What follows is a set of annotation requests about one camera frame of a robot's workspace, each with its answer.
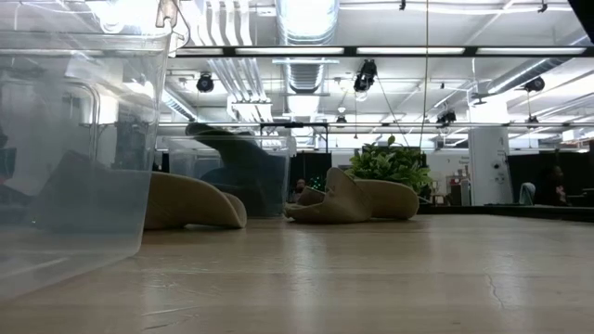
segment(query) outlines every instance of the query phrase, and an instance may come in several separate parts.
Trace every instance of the ceiling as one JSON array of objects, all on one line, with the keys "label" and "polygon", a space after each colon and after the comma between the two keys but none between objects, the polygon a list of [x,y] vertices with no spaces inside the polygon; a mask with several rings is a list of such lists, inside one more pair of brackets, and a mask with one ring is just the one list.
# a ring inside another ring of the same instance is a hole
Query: ceiling
[{"label": "ceiling", "polygon": [[[554,10],[537,13],[541,0],[431,0],[430,12],[422,9],[425,1],[407,1],[407,9],[398,10],[399,2],[342,0],[335,45],[558,45],[562,38],[581,29],[566,1],[548,0]],[[274,1],[259,0],[250,4],[251,34],[256,45],[277,45],[278,29]],[[474,15],[478,11],[502,9],[530,10],[502,15]],[[434,10],[447,10],[448,14]],[[348,122],[390,122],[391,110],[400,122],[420,122],[423,111],[434,117],[441,109],[432,109],[456,89],[478,81],[497,78],[526,61],[526,58],[477,58],[473,72],[471,58],[377,58],[379,80],[368,98],[355,103],[348,90],[352,86],[362,58],[337,58],[340,63],[327,66],[317,112],[312,122],[334,122],[339,106],[346,108]],[[281,65],[271,58],[257,58],[272,115],[290,117],[286,105],[287,88]],[[205,121],[230,122],[226,112],[227,92],[214,76],[214,90],[199,94],[195,85],[202,71],[211,71],[205,58],[170,58],[166,85]],[[576,58],[547,72],[543,92],[532,94],[532,112],[561,106],[567,101],[591,93],[594,84],[594,59]],[[528,118],[524,91],[509,91],[498,98],[507,101],[510,118],[523,122]],[[468,105],[456,107],[458,121],[466,119]],[[546,122],[565,122],[591,112],[589,104],[551,116]]]}]

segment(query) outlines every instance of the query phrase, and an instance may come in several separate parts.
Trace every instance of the leaves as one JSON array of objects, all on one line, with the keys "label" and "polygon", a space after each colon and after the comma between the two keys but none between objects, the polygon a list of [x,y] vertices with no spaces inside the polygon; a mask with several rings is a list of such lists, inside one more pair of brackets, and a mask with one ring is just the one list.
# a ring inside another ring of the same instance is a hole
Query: leaves
[{"label": "leaves", "polygon": [[392,147],[393,135],[388,139],[389,147],[377,147],[375,143],[365,144],[363,152],[351,158],[353,164],[346,173],[351,177],[383,180],[412,187],[417,193],[431,183],[429,168],[422,167],[422,153],[418,150]]}]

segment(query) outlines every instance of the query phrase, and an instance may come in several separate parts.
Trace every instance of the tan foam shape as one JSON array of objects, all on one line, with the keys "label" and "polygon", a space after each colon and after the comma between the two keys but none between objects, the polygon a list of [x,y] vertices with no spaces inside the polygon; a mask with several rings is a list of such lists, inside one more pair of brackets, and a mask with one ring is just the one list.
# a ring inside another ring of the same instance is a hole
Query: tan foam shape
[{"label": "tan foam shape", "polygon": [[247,214],[241,200],[193,178],[153,172],[145,229],[188,224],[242,228]]},{"label": "tan foam shape", "polygon": [[419,198],[405,185],[379,180],[355,180],[371,198],[373,218],[409,219],[419,210]]},{"label": "tan foam shape", "polygon": [[[308,188],[301,203],[316,202],[320,194]],[[303,206],[288,204],[285,213],[297,222],[320,224],[345,224],[365,222],[371,217],[369,197],[338,168],[330,168],[326,177],[326,195],[319,203]]]}]

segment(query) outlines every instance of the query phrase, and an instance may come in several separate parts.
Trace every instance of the ductwork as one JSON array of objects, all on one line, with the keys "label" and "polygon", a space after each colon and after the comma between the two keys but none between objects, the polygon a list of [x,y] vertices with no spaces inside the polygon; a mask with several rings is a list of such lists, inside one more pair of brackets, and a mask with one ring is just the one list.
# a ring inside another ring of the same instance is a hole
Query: ductwork
[{"label": "ductwork", "polygon": [[[277,24],[283,45],[329,45],[336,31],[339,0],[276,0]],[[324,78],[325,65],[285,65],[288,93],[313,94]],[[291,109],[291,96],[288,99]],[[309,106],[319,103],[308,103]]]},{"label": "ductwork", "polygon": [[[584,31],[580,30],[567,36],[560,42],[560,45],[590,46],[592,43],[589,41],[589,38]],[[479,84],[478,93],[472,94],[472,97],[487,97],[505,93],[534,80],[538,76],[561,66],[571,59],[572,58],[545,58],[528,60],[490,83]],[[454,106],[466,98],[467,94],[463,92],[455,94],[447,100],[447,104]]]}]

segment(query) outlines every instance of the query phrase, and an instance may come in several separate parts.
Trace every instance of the plastic container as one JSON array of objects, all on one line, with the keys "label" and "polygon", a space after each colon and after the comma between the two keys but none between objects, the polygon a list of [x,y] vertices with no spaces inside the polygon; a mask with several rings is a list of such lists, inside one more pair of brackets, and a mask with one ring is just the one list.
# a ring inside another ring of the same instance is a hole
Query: plastic container
[{"label": "plastic container", "polygon": [[279,136],[169,137],[169,171],[235,195],[250,217],[277,217],[287,198],[290,153]]},{"label": "plastic container", "polygon": [[93,3],[0,1],[0,300],[140,245],[170,33]]}]

